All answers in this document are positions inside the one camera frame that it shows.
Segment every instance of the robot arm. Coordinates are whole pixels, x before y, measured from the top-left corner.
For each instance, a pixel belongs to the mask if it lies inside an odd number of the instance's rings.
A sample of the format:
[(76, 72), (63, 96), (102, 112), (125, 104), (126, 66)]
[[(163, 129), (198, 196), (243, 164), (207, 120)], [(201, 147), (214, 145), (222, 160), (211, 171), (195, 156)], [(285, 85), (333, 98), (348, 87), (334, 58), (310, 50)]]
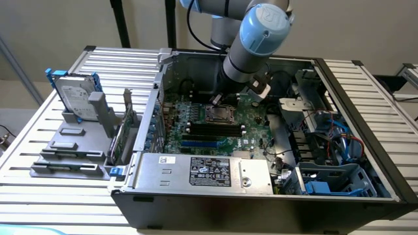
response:
[(289, 0), (181, 0), (194, 11), (242, 20), (218, 75), (214, 105), (245, 87), (261, 101), (270, 92), (267, 81), (255, 78), (290, 32)]

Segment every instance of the white wall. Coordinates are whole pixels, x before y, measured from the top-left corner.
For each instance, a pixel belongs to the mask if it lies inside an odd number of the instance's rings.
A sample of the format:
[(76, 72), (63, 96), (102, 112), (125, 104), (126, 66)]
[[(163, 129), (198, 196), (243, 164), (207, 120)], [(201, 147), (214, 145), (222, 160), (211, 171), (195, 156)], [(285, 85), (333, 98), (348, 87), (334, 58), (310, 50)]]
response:
[[(297, 21), (278, 54), (361, 60), (373, 73), (393, 74), (418, 63), (417, 0), (294, 0)], [(125, 0), (131, 44), (167, 46), (163, 0)], [(203, 48), (178, 4), (178, 45)], [(193, 27), (210, 41), (210, 16), (193, 13)], [(119, 47), (109, 0), (2, 0), (0, 35), (32, 80), (44, 69), (67, 69), (86, 45)], [(16, 79), (0, 57), (0, 79)]]

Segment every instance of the power supply label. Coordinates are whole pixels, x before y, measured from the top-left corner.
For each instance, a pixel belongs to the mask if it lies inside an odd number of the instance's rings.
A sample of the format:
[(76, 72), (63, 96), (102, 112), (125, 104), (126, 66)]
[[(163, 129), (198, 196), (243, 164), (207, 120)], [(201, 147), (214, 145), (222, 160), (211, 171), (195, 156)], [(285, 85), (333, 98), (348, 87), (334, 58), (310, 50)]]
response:
[(231, 187), (230, 159), (191, 158), (189, 182), (194, 186)]

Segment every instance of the capacitor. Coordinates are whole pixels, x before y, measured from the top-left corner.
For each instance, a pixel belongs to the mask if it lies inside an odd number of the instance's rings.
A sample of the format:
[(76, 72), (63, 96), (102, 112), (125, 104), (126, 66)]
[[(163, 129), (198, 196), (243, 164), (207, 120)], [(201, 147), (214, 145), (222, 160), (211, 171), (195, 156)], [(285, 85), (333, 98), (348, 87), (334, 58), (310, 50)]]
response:
[(258, 102), (253, 102), (253, 103), (251, 103), (251, 107), (253, 107), (253, 108), (258, 108), (259, 106), (261, 106), (261, 104), (259, 104)]

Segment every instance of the metal pole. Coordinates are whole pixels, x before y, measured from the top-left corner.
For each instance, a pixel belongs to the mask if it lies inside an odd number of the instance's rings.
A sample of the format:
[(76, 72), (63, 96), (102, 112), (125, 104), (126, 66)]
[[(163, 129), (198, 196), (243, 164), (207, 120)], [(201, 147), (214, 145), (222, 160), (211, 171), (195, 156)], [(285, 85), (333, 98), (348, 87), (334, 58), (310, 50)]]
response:
[(20, 81), (22, 83), (24, 84), (30, 94), (32, 95), (32, 98), (35, 99), (35, 102), (38, 103), (38, 105), (40, 106), (44, 102), (44, 99), (34, 85), (34, 83), (31, 82), (31, 79), (28, 78), (24, 70), (22, 69), (19, 63), (18, 63), (18, 60), (15, 59), (15, 56), (12, 54), (12, 52), (10, 51), (4, 41), (3, 41), (3, 38), (0, 36), (0, 51), (3, 52), (4, 56), (6, 56), (6, 59), (8, 60), (19, 78), (20, 78)]
[(177, 36), (177, 0), (166, 0), (166, 22), (169, 47), (178, 48)]
[(122, 47), (131, 48), (129, 29), (127, 29), (126, 21), (125, 21), (122, 0), (111, 0), (111, 6), (114, 9), (114, 14), (115, 14)]

